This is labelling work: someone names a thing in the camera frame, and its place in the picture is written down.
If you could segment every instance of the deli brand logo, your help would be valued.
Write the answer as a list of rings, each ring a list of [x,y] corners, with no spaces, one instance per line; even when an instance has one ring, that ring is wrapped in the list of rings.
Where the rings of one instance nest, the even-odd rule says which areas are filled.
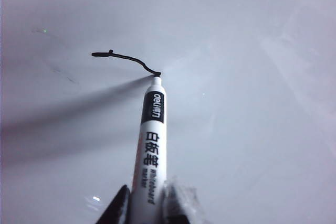
[[[160,115],[161,115],[161,96],[159,94],[154,94],[152,117],[160,118]]]
[[[158,91],[151,91],[145,95],[142,108],[141,123],[155,120],[163,123],[164,95]]]

